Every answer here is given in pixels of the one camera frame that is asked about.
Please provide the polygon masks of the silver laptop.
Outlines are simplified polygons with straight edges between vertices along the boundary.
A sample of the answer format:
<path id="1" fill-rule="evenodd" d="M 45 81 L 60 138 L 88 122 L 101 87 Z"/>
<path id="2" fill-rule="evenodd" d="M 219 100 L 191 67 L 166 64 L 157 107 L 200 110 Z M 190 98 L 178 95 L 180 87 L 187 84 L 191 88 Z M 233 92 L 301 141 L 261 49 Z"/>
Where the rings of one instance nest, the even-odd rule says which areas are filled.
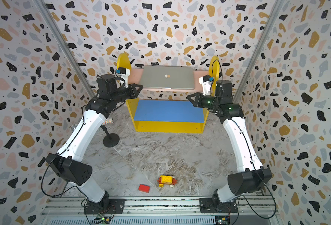
<path id="1" fill-rule="evenodd" d="M 194 74 L 190 67 L 145 67 L 139 84 L 144 88 L 193 90 Z"/>

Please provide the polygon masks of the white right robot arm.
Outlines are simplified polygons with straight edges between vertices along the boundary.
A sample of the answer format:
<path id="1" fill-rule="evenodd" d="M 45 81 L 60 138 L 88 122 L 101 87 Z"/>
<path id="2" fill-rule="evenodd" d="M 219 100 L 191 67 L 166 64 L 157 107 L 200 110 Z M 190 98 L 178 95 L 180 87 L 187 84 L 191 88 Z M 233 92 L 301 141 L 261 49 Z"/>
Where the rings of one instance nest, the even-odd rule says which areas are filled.
<path id="1" fill-rule="evenodd" d="M 233 103 L 231 87 L 230 81 L 218 80 L 213 95 L 197 92 L 187 96 L 194 107 L 207 109 L 220 119 L 234 151 L 237 172 L 228 175 L 227 184 L 212 197 L 212 207 L 218 212 L 230 210 L 241 195 L 261 190 L 272 177 L 271 170 L 264 168 L 251 145 L 243 110 Z"/>

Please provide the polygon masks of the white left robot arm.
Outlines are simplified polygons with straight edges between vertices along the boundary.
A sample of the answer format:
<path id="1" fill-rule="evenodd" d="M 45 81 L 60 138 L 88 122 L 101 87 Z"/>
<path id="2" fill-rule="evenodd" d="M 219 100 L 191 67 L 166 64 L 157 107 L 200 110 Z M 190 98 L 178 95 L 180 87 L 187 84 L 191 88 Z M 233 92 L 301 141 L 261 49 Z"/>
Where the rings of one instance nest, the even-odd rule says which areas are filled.
<path id="1" fill-rule="evenodd" d="M 48 154 L 46 162 L 55 174 L 72 184 L 85 195 L 84 214 L 113 213 L 115 206 L 111 205 L 109 194 L 102 189 L 93 177 L 93 168 L 82 162 L 85 152 L 101 128 L 106 136 L 103 144 L 106 147 L 116 146 L 120 138 L 115 133 L 109 133 L 104 122 L 117 109 L 118 103 L 125 103 L 128 99 L 138 98 L 143 89 L 140 84 L 126 84 L 125 79 L 114 75 L 97 77 L 98 91 L 96 95 L 82 109 L 82 119 L 55 154 Z"/>

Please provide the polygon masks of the yellow shelf unit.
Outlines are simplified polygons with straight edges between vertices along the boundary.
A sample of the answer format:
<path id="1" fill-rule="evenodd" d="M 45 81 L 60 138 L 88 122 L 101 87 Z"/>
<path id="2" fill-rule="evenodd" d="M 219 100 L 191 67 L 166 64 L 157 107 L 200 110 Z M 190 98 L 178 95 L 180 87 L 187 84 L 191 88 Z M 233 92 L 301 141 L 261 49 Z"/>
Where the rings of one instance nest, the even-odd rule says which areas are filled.
<path id="1" fill-rule="evenodd" d="M 128 68 L 130 76 L 128 84 L 139 84 L 144 68 L 132 68 L 128 55 L 122 53 L 118 56 L 117 69 Z M 195 88 L 185 89 L 154 89 L 143 88 L 154 94 L 172 94 L 175 92 L 183 98 L 194 94 L 196 91 L 203 93 L 199 78 L 210 75 L 214 78 L 211 95 L 215 91 L 215 83 L 220 78 L 221 63 L 217 56 L 213 56 L 208 72 L 193 70 Z M 134 128 L 138 132 L 165 132 L 165 133 L 202 133 L 205 128 L 209 112 L 207 109 L 194 107 L 188 100 L 178 100 L 170 96 L 169 99 L 146 99 L 139 95 L 138 98 L 126 101 Z"/>

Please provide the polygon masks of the glitter microphone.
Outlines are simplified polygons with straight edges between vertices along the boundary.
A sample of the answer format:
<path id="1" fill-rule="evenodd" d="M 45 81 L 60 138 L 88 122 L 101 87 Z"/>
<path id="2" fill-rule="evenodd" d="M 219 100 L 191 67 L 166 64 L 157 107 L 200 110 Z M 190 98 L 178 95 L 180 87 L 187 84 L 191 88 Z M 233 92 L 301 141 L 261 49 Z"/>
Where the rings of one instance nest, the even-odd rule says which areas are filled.
<path id="1" fill-rule="evenodd" d="M 108 118 L 103 122 L 103 125 L 109 125 L 109 124 L 113 124 L 113 119 L 112 118 Z"/>

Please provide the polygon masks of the black microphone stand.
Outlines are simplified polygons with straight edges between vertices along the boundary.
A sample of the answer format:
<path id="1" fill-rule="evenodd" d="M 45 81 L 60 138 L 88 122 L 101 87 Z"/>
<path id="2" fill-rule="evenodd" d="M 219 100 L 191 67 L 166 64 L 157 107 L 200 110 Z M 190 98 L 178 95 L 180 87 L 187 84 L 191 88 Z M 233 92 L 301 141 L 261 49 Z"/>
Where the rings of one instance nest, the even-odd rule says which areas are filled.
<path id="1" fill-rule="evenodd" d="M 105 125 L 101 125 L 100 127 L 106 134 L 103 139 L 103 145 L 107 148 L 116 146 L 120 141 L 120 137 L 116 133 L 110 134 Z"/>

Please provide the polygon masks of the yellow red toy car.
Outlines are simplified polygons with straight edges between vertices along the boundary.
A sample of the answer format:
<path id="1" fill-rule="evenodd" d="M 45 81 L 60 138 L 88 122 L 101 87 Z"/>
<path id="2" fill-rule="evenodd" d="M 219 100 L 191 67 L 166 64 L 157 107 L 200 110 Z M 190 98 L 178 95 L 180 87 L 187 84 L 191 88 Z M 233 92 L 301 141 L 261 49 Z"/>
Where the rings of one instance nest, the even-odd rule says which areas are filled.
<path id="1" fill-rule="evenodd" d="M 157 180 L 159 187 L 164 187 L 164 185 L 168 185 L 169 187 L 173 188 L 178 183 L 178 181 L 169 175 L 161 175 Z"/>

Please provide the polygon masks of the red toy block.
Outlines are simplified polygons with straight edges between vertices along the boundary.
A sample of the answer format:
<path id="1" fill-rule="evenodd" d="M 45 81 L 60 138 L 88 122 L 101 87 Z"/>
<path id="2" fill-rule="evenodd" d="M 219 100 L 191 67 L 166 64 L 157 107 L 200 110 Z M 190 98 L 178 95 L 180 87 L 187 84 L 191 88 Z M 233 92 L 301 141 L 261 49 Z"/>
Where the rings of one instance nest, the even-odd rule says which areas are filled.
<path id="1" fill-rule="evenodd" d="M 140 184 L 138 187 L 138 190 L 144 193 L 149 193 L 150 191 L 150 186 L 148 185 L 144 185 L 144 184 Z"/>

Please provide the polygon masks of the right green circuit board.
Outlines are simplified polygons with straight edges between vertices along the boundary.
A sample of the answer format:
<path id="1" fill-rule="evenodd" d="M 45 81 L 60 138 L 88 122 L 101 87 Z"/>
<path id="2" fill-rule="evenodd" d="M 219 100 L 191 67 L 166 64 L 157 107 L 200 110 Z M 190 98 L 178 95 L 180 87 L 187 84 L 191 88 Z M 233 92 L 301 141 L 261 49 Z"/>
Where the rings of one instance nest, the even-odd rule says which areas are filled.
<path id="1" fill-rule="evenodd" d="M 215 225 L 230 225 L 230 217 L 215 216 Z"/>

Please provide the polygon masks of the green circuit board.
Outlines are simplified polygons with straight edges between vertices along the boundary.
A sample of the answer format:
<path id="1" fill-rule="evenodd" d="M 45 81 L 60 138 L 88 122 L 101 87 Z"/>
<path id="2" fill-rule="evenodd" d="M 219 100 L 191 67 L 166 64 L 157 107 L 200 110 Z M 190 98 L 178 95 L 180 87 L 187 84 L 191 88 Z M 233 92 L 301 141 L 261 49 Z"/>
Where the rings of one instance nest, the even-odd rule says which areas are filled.
<path id="1" fill-rule="evenodd" d="M 97 225 L 109 225 L 112 217 L 104 217 L 102 214 L 97 215 Z"/>
<path id="2" fill-rule="evenodd" d="M 230 225 L 230 217 L 215 216 L 215 225 Z"/>

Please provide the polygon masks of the left green circuit board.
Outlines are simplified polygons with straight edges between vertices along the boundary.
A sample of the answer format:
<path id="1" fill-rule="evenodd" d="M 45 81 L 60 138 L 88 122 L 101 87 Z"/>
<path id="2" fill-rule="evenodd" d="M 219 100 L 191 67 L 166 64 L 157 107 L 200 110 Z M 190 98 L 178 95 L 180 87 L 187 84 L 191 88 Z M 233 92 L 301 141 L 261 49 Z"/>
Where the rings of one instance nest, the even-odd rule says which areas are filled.
<path id="1" fill-rule="evenodd" d="M 102 214 L 97 215 L 97 225 L 109 225 L 112 217 L 104 217 Z"/>

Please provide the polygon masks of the right aluminium corner post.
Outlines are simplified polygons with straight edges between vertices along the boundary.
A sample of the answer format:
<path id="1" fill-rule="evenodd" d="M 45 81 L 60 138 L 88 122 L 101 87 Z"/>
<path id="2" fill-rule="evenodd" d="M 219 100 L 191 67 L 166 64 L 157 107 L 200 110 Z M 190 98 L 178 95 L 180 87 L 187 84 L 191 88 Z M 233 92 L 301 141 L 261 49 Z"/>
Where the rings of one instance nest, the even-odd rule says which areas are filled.
<path id="1" fill-rule="evenodd" d="M 265 27 L 263 29 L 263 32 L 260 36 L 260 39 L 256 45 L 256 48 L 253 52 L 252 57 L 250 58 L 250 62 L 247 66 L 247 69 L 245 70 L 245 74 L 242 78 L 242 80 L 239 83 L 238 89 L 234 95 L 234 101 L 235 102 L 240 102 L 241 101 L 241 96 L 242 96 L 242 90 L 245 88 L 246 83 L 248 81 L 248 79 L 250 78 L 250 75 L 252 73 L 252 70 L 254 69 L 254 66 L 257 62 L 257 59 L 259 57 L 259 55 L 261 54 L 261 51 L 265 45 L 265 42 L 270 34 L 270 31 L 272 29 L 273 23 L 276 20 L 276 17 L 278 16 L 282 6 L 284 4 L 284 0 L 276 0 L 275 4 L 272 8 L 272 10 L 270 11 L 270 15 L 269 18 L 265 24 Z"/>

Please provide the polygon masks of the aluminium corner post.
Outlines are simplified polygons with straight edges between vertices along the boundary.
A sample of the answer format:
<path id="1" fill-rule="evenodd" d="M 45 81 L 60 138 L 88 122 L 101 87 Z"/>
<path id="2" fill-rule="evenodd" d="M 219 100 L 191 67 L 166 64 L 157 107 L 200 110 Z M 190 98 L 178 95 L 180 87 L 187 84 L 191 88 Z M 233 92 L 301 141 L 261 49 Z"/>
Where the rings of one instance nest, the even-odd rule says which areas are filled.
<path id="1" fill-rule="evenodd" d="M 55 39 L 57 40 L 61 50 L 65 54 L 66 58 L 68 59 L 71 68 L 75 71 L 78 75 L 85 91 L 88 93 L 89 97 L 92 98 L 95 96 L 92 88 L 90 87 L 88 80 L 86 79 L 83 71 L 81 70 L 80 66 L 78 65 L 76 59 L 74 58 L 73 54 L 71 53 L 66 40 L 63 38 L 58 26 L 56 25 L 55 20 L 53 19 L 51 13 L 49 12 L 46 4 L 44 1 L 33 1 L 36 8 L 40 12 L 41 16 L 44 18 L 45 22 L 47 23 L 49 29 L 52 31 Z"/>
<path id="2" fill-rule="evenodd" d="M 284 0 L 276 0 L 275 4 L 272 8 L 272 10 L 270 11 L 270 15 L 269 18 L 265 24 L 265 27 L 263 29 L 263 32 L 260 36 L 260 39 L 256 45 L 256 48 L 253 52 L 252 57 L 250 58 L 250 62 L 247 66 L 247 69 L 245 70 L 245 74 L 242 78 L 242 80 L 239 83 L 238 89 L 234 95 L 234 101 L 235 102 L 240 102 L 241 101 L 241 96 L 242 96 L 242 90 L 245 88 L 246 83 L 248 81 L 248 79 L 250 78 L 250 75 L 252 73 L 252 70 L 254 69 L 254 66 L 257 62 L 257 59 L 259 57 L 259 55 L 261 54 L 261 51 L 265 45 L 265 42 L 270 34 L 270 31 L 272 29 L 273 23 L 276 20 L 276 17 L 278 16 L 282 6 L 284 4 Z"/>

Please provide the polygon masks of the left aluminium corner post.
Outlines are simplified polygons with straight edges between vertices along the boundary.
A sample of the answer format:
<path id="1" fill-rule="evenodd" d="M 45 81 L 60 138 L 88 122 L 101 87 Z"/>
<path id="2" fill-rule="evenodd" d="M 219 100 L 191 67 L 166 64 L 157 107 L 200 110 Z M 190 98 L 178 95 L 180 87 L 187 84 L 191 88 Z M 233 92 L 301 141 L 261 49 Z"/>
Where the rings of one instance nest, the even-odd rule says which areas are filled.
<path id="1" fill-rule="evenodd" d="M 74 58 L 73 54 L 71 53 L 66 40 L 63 38 L 58 26 L 56 25 L 55 20 L 53 19 L 51 13 L 49 12 L 46 4 L 44 1 L 33 1 L 36 8 L 40 12 L 41 16 L 44 18 L 45 22 L 47 23 L 49 29 L 52 31 L 55 39 L 57 40 L 61 50 L 65 54 L 66 58 L 68 59 L 71 68 L 75 71 L 78 75 L 85 91 L 88 93 L 89 97 L 92 98 L 95 96 L 92 88 L 90 87 L 88 80 L 86 79 L 83 71 L 81 70 L 80 66 L 78 65 L 76 59 Z"/>

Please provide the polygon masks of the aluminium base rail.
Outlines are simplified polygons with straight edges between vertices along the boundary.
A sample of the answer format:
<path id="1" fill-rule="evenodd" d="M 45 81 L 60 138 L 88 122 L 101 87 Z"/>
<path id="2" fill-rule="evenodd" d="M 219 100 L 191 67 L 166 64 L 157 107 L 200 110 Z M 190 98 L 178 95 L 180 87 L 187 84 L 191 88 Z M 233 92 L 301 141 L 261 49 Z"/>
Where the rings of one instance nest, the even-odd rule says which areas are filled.
<path id="1" fill-rule="evenodd" d="M 271 196 L 240 197 L 230 210 L 216 211 L 208 196 L 112 197 L 116 214 L 110 225 L 215 225 L 215 216 L 230 217 L 230 225 L 281 225 Z M 41 214 L 42 225 L 97 225 L 98 214 L 84 214 L 85 199 L 50 199 Z"/>

